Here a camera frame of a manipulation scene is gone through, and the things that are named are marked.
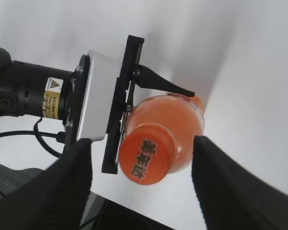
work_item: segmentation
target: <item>orange bottle cap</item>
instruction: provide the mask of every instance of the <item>orange bottle cap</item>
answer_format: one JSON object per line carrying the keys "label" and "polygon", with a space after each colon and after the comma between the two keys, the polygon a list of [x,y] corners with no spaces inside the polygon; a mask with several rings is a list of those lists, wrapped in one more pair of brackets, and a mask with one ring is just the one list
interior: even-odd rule
{"label": "orange bottle cap", "polygon": [[120,167],[138,184],[154,184],[171,168],[177,147],[172,134],[158,124],[144,124],[130,133],[120,146]]}

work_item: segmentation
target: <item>yellow warning sticker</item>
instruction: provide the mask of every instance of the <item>yellow warning sticker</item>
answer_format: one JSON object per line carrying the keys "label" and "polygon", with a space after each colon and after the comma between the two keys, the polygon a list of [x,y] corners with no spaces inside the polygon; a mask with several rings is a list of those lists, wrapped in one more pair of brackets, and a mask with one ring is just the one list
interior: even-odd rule
{"label": "yellow warning sticker", "polygon": [[63,80],[48,78],[43,101],[43,116],[52,119],[59,118],[59,102]]}

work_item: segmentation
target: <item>plastic bottle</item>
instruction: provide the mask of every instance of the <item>plastic bottle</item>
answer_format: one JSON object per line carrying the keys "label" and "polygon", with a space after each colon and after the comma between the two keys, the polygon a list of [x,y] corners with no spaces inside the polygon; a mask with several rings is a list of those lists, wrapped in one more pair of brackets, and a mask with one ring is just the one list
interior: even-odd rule
{"label": "plastic bottle", "polygon": [[139,184],[154,184],[192,160],[193,139],[204,130],[198,97],[156,96],[141,102],[128,117],[120,146],[120,167]]}

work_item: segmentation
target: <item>gray surface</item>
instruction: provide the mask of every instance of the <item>gray surface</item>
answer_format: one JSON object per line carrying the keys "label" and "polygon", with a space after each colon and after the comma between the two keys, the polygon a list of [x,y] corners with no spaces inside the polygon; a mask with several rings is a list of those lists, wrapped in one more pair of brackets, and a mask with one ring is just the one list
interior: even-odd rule
{"label": "gray surface", "polygon": [[12,170],[0,164],[0,191],[5,195],[29,182],[41,169]]}
{"label": "gray surface", "polygon": [[[102,208],[105,198],[99,196],[95,193],[91,193],[89,199],[86,203],[86,207],[83,214],[82,224],[90,220],[91,218],[98,215],[100,209]],[[83,230],[90,230],[94,222],[88,224],[83,228]]]}

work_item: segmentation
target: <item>white wall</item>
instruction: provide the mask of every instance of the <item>white wall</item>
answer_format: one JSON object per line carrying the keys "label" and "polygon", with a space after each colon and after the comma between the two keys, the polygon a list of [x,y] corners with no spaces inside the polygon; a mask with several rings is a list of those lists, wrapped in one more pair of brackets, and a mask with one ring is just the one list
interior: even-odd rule
{"label": "white wall", "polygon": [[[288,0],[0,0],[0,46],[14,59],[72,70],[91,48],[122,59],[128,34],[145,38],[142,64],[208,102],[205,134],[288,194]],[[154,93],[137,89],[135,101]],[[0,118],[0,131],[35,121]],[[6,140],[0,162],[9,167],[54,160],[33,137]],[[104,146],[93,146],[92,191],[172,228],[205,229],[190,168],[140,186],[100,173]]]}

